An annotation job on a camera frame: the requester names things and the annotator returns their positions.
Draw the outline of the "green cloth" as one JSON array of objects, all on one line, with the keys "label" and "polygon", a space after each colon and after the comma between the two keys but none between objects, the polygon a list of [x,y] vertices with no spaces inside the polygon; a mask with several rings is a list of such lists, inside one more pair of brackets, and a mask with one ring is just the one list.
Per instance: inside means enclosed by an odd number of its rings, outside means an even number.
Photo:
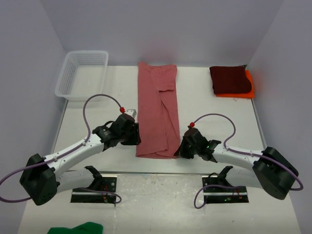
[{"label": "green cloth", "polygon": [[48,234],[103,234],[104,227],[94,222],[86,222],[73,228],[53,227]]}]

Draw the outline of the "white plastic basket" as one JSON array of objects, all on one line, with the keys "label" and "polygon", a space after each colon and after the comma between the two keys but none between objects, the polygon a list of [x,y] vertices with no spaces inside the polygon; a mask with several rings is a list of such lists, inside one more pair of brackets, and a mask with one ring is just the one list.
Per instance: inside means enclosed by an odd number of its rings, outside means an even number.
[{"label": "white plastic basket", "polygon": [[106,51],[69,52],[63,62],[55,95],[68,101],[86,101],[104,89],[109,54]]}]

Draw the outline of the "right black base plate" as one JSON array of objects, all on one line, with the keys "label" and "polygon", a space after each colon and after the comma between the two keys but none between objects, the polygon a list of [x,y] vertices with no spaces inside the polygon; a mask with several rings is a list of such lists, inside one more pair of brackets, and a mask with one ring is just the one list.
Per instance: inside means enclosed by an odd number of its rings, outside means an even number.
[{"label": "right black base plate", "polygon": [[[204,175],[202,177],[203,187],[211,184],[230,187],[230,184],[226,181],[219,182],[216,173],[213,173],[212,175]],[[203,190],[203,197],[206,204],[249,203],[246,187],[238,189],[209,187]]]}]

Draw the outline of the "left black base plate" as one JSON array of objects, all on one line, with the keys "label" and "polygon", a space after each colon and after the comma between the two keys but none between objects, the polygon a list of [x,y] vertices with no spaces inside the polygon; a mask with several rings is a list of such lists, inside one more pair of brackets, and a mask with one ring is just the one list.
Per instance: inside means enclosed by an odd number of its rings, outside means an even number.
[{"label": "left black base plate", "polygon": [[[117,177],[102,176],[101,179],[93,182],[88,189],[103,192],[116,192]],[[100,194],[88,192],[83,189],[73,189],[71,194],[71,203],[98,203],[98,204],[115,204],[117,197],[112,194]]]}]

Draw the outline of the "pink t shirt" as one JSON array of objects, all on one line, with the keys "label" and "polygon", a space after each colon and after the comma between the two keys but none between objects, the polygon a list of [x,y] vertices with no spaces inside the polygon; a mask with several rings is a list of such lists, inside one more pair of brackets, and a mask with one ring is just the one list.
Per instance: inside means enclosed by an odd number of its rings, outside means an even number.
[{"label": "pink t shirt", "polygon": [[172,159],[180,145],[176,65],[138,64],[138,123],[141,143],[136,156]]}]

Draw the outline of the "folded dark red shirt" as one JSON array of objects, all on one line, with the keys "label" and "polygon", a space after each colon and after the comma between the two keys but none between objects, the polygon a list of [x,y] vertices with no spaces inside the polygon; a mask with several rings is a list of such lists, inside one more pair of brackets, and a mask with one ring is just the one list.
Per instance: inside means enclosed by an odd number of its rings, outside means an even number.
[{"label": "folded dark red shirt", "polygon": [[215,95],[245,94],[252,90],[244,66],[212,66],[209,70]]}]

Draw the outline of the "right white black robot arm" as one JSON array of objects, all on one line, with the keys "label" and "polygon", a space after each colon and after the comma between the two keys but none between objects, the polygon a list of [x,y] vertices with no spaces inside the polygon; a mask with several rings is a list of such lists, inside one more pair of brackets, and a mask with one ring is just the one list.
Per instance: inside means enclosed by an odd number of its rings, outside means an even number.
[{"label": "right white black robot arm", "polygon": [[212,184],[224,192],[231,188],[255,187],[284,200],[298,181],[297,169],[275,148],[267,147],[263,151],[230,148],[219,140],[207,140],[198,129],[190,128],[175,156],[191,159],[195,155],[205,161],[226,164],[212,180]]}]

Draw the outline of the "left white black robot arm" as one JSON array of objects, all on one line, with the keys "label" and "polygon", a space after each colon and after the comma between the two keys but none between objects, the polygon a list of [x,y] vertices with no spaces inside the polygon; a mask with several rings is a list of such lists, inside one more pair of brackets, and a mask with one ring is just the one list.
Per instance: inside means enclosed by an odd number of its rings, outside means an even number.
[{"label": "left white black robot arm", "polygon": [[136,111],[127,110],[115,121],[96,127],[87,139],[83,139],[55,154],[41,157],[31,156],[22,173],[20,184],[37,206],[50,201],[56,194],[79,189],[83,191],[114,195],[101,187],[103,177],[93,166],[86,166],[78,171],[70,169],[83,160],[102,153],[118,144],[139,145]]}]

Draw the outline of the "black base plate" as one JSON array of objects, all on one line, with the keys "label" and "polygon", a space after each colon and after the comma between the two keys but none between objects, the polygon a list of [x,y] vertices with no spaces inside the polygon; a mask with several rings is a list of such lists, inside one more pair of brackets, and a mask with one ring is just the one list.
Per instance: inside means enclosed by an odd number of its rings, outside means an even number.
[{"label": "black base plate", "polygon": [[[117,177],[102,176],[101,179],[93,182],[88,189],[103,192],[116,192]],[[98,203],[98,204],[115,204],[117,197],[112,194],[100,194],[88,192],[83,189],[73,189],[71,194],[71,203]]]},{"label": "black base plate", "polygon": [[[212,175],[204,175],[202,177],[203,187],[211,184],[230,187],[230,184],[226,181],[219,182],[216,173],[213,173]],[[249,203],[246,187],[238,189],[209,187],[203,190],[203,197],[206,204]]]}]

